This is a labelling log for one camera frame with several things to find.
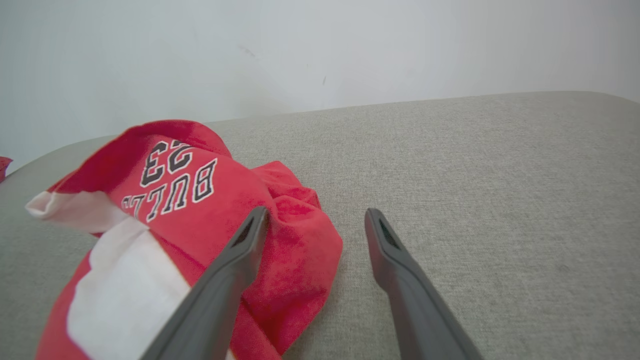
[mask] white wall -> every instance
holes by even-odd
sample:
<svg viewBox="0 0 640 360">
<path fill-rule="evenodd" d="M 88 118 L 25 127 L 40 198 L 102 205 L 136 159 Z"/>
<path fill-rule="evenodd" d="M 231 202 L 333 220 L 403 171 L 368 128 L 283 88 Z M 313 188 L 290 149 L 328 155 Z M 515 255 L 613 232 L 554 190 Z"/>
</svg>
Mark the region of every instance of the white wall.
<svg viewBox="0 0 640 360">
<path fill-rule="evenodd" d="M 638 0 L 0 0 L 10 169 L 142 122 L 537 90 L 640 101 Z"/>
</svg>

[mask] beige fabric surface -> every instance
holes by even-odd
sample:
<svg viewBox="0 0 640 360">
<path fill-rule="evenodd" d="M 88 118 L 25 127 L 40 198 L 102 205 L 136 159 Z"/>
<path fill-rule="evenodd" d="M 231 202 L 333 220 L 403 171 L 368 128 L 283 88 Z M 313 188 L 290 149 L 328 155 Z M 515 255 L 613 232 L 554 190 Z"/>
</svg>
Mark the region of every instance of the beige fabric surface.
<svg viewBox="0 0 640 360">
<path fill-rule="evenodd" d="M 487 359 L 640 354 L 640 104 L 591 92 L 403 102 L 208 124 L 247 167 L 280 160 L 344 240 L 286 359 L 397 359 L 364 211 L 377 207 Z M 29 359 L 91 236 L 24 204 L 109 138 L 0 184 L 0 358 Z"/>
</svg>

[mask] white trim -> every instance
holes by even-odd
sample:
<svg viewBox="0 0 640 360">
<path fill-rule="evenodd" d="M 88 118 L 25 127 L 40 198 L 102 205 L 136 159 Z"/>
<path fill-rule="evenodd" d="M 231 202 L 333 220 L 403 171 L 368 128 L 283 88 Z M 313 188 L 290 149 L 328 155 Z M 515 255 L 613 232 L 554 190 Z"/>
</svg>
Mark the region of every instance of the white trim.
<svg viewBox="0 0 640 360">
<path fill-rule="evenodd" d="M 139 359 L 190 290 L 147 226 L 129 217 L 104 233 L 67 314 L 91 359 Z"/>
<path fill-rule="evenodd" d="M 31 216 L 87 233 L 104 233 L 128 217 L 104 192 L 39 193 L 25 206 Z"/>
</svg>

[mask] fabric upholstery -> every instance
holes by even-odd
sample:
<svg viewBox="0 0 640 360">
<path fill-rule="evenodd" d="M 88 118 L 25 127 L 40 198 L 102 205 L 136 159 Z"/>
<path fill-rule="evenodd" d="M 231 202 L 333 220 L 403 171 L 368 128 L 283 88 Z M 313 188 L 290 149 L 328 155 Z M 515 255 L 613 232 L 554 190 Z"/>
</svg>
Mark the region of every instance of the fabric upholstery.
<svg viewBox="0 0 640 360">
<path fill-rule="evenodd" d="M 369 263 L 368 207 L 384 212 L 486 359 L 640 354 L 640 104 L 541 92 L 207 125 L 243 165 L 287 165 L 344 241 L 329 300 L 285 358 L 399 358 Z M 54 151 L 0 184 L 3 359 L 33 358 L 95 241 L 24 205 L 109 139 Z"/>
</svg>

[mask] scuff mark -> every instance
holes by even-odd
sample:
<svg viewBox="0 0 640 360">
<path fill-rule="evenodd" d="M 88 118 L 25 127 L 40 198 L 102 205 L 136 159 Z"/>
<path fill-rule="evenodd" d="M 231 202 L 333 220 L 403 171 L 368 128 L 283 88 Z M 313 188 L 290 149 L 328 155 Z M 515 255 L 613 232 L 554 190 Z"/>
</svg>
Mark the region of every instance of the scuff mark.
<svg viewBox="0 0 640 360">
<path fill-rule="evenodd" d="M 247 54 L 247 55 L 249 55 L 249 56 L 251 56 L 252 58 L 255 59 L 255 54 L 251 50 L 247 49 L 246 47 L 244 47 L 242 45 L 238 45 L 238 49 L 244 51 L 245 54 Z"/>
</svg>

